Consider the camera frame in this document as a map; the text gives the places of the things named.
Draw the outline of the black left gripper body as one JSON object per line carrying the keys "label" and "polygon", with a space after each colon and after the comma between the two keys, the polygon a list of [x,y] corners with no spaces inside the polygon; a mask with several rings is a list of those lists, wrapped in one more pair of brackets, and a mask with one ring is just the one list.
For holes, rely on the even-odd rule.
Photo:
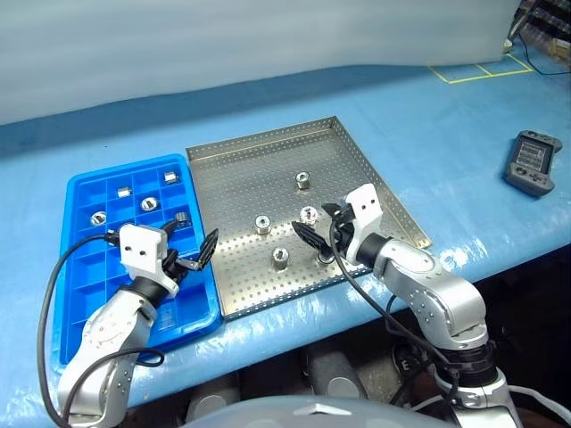
{"label": "black left gripper body", "polygon": [[168,249],[167,257],[162,261],[162,270],[174,282],[182,282],[189,271],[199,270],[199,263],[180,258],[176,250]]}

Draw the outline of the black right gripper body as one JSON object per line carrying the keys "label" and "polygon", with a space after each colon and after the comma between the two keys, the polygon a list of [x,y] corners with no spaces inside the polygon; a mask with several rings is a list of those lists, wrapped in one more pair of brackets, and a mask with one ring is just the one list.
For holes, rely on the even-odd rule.
{"label": "black right gripper body", "polygon": [[338,205],[342,208],[342,214],[339,218],[331,218],[334,230],[331,246],[339,256],[345,256],[354,235],[352,221],[355,216],[350,205]]}

